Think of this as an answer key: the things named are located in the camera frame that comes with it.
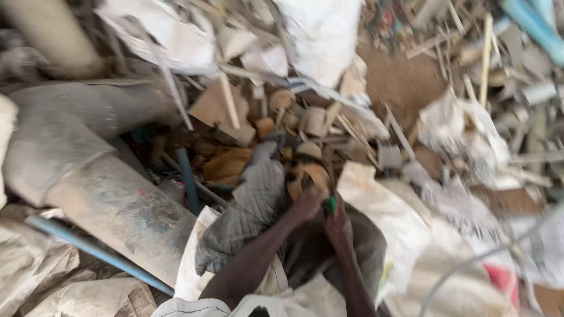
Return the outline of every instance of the waste pile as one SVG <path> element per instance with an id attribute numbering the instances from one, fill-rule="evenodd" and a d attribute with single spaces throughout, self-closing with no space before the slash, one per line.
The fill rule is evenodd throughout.
<path id="1" fill-rule="evenodd" d="M 382 231 L 381 313 L 564 304 L 561 1 L 0 7 L 1 316 L 197 299 L 196 245 L 269 141 L 289 198 L 335 188 Z M 437 63 L 413 125 L 367 93 L 363 41 Z"/>

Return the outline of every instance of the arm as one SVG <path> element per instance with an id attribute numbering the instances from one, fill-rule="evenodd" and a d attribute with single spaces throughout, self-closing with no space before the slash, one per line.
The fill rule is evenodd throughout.
<path id="1" fill-rule="evenodd" d="M 337 210 L 334 216 L 325 218 L 325 234 L 333 245 L 339 263 L 339 272 L 343 278 L 347 317 L 376 317 L 374 303 L 368 295 L 360 268 L 356 262 L 353 248 L 353 226 L 345 214 L 345 203 L 337 196 Z"/>
<path id="2" fill-rule="evenodd" d="M 310 188 L 263 234 L 244 246 L 239 254 L 208 283 L 199 299 L 216 298 L 233 310 L 261 283 L 274 255 L 288 235 L 320 209 L 327 192 Z"/>

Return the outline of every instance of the hand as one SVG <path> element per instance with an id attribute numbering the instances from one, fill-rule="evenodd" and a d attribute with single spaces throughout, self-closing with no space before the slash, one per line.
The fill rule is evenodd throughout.
<path id="1" fill-rule="evenodd" d="M 352 253 L 353 247 L 353 226 L 349 216 L 345 213 L 345 202 L 338 192 L 334 192 L 337 199 L 337 210 L 335 215 L 325 217 L 325 235 L 333 245 L 338 256 Z"/>
<path id="2" fill-rule="evenodd" d="M 321 202 L 327 198 L 329 198 L 329 191 L 326 188 L 307 188 L 303 190 L 288 213 L 301 224 L 313 219 L 321 209 Z"/>

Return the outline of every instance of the wire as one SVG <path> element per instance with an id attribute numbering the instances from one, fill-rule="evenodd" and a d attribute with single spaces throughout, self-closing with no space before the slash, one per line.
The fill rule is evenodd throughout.
<path id="1" fill-rule="evenodd" d="M 443 283 L 451 277 L 451 275 L 462 271 L 463 269 L 469 267 L 471 264 L 473 264 L 474 262 L 477 262 L 481 259 L 487 258 L 489 256 L 492 256 L 496 253 L 505 251 L 515 245 L 517 245 L 518 243 L 520 243 L 521 241 L 525 240 L 526 238 L 528 238 L 533 232 L 536 232 L 540 227 L 542 227 L 545 223 L 547 223 L 547 221 L 551 220 L 552 218 L 554 218 L 556 215 L 559 215 L 560 213 L 564 212 L 564 201 L 560 201 L 556 206 L 551 207 L 551 210 L 546 212 L 545 216 L 543 216 L 532 228 L 530 228 L 527 232 L 525 232 L 524 234 L 520 235 L 517 239 L 511 241 L 511 243 L 509 244 L 503 244 L 485 254 L 482 254 L 480 256 L 476 256 L 474 258 L 468 259 L 464 262 L 462 262 L 460 265 L 458 265 L 457 267 L 453 268 L 450 272 L 446 273 L 445 275 L 443 275 L 436 283 L 435 285 L 433 285 L 433 288 L 431 288 L 431 291 L 429 292 L 429 294 L 427 295 L 427 297 L 425 298 L 425 300 L 423 301 L 423 304 L 421 305 L 421 311 L 419 312 L 419 317 L 425 317 L 425 315 L 427 314 L 427 312 L 429 311 L 430 307 L 431 307 L 431 303 L 433 302 L 433 298 L 435 297 L 437 291 L 439 290 L 439 288 L 443 285 Z"/>

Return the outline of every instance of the sleeve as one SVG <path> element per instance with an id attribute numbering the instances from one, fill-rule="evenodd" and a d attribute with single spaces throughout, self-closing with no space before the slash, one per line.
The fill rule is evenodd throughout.
<path id="1" fill-rule="evenodd" d="M 215 298 L 193 302 L 172 298 L 157 308 L 151 317 L 228 317 L 231 310 Z"/>

